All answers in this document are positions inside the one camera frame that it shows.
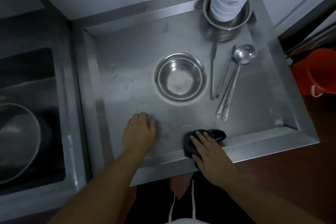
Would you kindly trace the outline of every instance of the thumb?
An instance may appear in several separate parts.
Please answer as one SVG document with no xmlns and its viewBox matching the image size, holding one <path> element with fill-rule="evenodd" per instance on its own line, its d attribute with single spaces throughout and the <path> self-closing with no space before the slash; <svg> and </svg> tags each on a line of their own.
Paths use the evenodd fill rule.
<svg viewBox="0 0 336 224">
<path fill-rule="evenodd" d="M 156 133 L 156 128 L 155 128 L 155 121 L 154 120 L 151 120 L 149 122 L 149 131 L 152 135 L 155 136 L 155 133 Z"/>
<path fill-rule="evenodd" d="M 192 155 L 192 158 L 195 160 L 200 170 L 203 171 L 203 167 L 204 167 L 203 160 L 195 154 Z"/>
</svg>

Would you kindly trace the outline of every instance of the red floor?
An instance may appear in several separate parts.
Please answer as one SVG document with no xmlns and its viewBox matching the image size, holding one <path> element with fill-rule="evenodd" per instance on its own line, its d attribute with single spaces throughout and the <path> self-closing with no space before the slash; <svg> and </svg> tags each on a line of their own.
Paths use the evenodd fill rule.
<svg viewBox="0 0 336 224">
<path fill-rule="evenodd" d="M 336 96 L 304 97 L 320 144 L 236 163 L 246 177 L 283 197 L 326 223 L 336 223 Z M 171 189 L 180 198 L 192 174 L 171 178 Z M 136 196 L 129 188 L 117 223 L 124 223 Z M 4 222 L 46 223 L 55 210 Z"/>
</svg>

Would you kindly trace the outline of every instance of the hand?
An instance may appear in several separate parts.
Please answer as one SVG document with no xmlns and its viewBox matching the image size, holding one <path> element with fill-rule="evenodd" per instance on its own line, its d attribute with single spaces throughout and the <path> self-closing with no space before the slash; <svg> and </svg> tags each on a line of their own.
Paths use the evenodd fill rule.
<svg viewBox="0 0 336 224">
<path fill-rule="evenodd" d="M 193 136 L 190 139 L 202 158 L 194 154 L 193 159 L 209 182 L 223 188 L 238 176 L 234 164 L 216 140 L 206 132 L 202 135 L 197 131 L 196 135 L 202 143 Z"/>
<path fill-rule="evenodd" d="M 151 120 L 148 126 L 147 116 L 145 112 L 136 113 L 128 121 L 121 142 L 122 152 L 132 150 L 143 158 L 149 152 L 155 140 L 155 122 Z"/>
</svg>

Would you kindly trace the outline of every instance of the forearm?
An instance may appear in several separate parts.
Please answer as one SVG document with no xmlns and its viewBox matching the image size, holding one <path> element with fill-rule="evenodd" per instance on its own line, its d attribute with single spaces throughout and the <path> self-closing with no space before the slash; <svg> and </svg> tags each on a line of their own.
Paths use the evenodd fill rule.
<svg viewBox="0 0 336 224">
<path fill-rule="evenodd" d="M 323 223 L 294 204 L 237 175 L 221 187 L 257 223 Z"/>
<path fill-rule="evenodd" d="M 49 224 L 113 224 L 143 156 L 123 152 L 109 167 L 70 199 Z"/>
</svg>

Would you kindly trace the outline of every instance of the person's right hand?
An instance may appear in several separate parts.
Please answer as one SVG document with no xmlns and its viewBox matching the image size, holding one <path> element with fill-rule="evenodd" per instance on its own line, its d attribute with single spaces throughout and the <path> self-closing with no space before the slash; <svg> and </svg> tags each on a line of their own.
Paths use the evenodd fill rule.
<svg viewBox="0 0 336 224">
<path fill-rule="evenodd" d="M 202 143 L 193 136 L 190 136 L 190 139 L 202 158 L 195 154 L 192 157 L 204 177 L 213 185 L 219 187 L 234 182 L 234 179 L 238 176 L 237 170 L 222 147 L 206 132 L 202 135 L 197 131 L 196 135 Z"/>
</svg>

